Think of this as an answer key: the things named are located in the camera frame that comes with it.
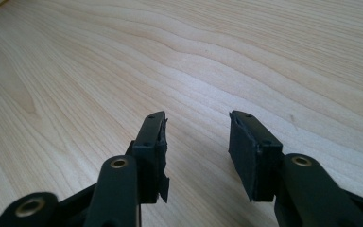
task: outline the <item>black mechanical part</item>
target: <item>black mechanical part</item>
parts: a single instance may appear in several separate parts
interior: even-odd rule
[[[250,200],[276,196],[280,226],[363,227],[363,198],[340,189],[315,159],[283,155],[282,143],[251,114],[233,111],[230,116],[235,169]]]
[[[140,204],[156,202],[159,193],[167,201],[166,120],[164,112],[149,115],[126,155],[103,164],[96,184],[61,202],[47,192],[20,198],[0,216],[0,227],[140,226]]]
[[[230,113],[229,153],[250,201],[273,201],[283,145],[253,115]]]

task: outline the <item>light wood surface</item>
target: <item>light wood surface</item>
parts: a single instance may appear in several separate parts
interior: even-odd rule
[[[234,171],[232,110],[363,196],[363,1],[8,1],[0,214],[94,183],[161,110],[169,202],[143,206],[145,226],[277,226]]]

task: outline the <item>metal rivet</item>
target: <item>metal rivet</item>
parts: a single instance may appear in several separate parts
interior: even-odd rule
[[[31,198],[25,201],[16,209],[16,216],[19,218],[34,215],[45,206],[45,200],[42,197]]]
[[[299,166],[312,166],[311,161],[303,156],[295,156],[291,159],[291,161]]]
[[[112,168],[121,168],[124,166],[128,165],[128,160],[120,158],[120,159],[115,159],[113,161],[111,161],[111,167]]]

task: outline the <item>wood grain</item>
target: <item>wood grain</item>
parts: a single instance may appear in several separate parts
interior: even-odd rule
[[[363,1],[31,1],[0,8],[0,214],[65,199],[166,111],[169,203],[145,226],[277,226],[227,152],[228,112],[363,196]]]

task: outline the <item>wooden floor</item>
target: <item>wooden floor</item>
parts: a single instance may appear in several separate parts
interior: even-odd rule
[[[277,226],[228,153],[229,112],[363,196],[363,1],[10,0],[0,7],[0,214],[63,200],[168,117],[168,204],[144,226]]]

